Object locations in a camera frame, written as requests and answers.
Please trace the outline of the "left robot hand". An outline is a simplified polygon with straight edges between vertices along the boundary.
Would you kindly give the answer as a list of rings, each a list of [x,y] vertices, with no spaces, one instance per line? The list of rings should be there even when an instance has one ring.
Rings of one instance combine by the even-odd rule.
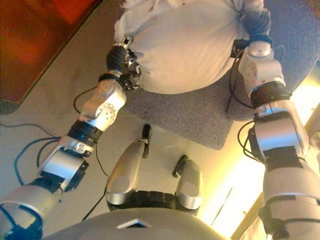
[[[115,79],[125,91],[142,87],[141,68],[137,56],[131,51],[132,35],[112,46],[106,57],[107,76]]]

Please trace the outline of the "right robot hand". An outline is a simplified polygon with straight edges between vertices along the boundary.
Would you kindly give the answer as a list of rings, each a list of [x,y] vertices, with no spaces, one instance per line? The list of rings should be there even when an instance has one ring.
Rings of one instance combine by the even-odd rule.
[[[264,0],[233,0],[237,20],[248,36],[268,35],[271,28],[271,13]]]

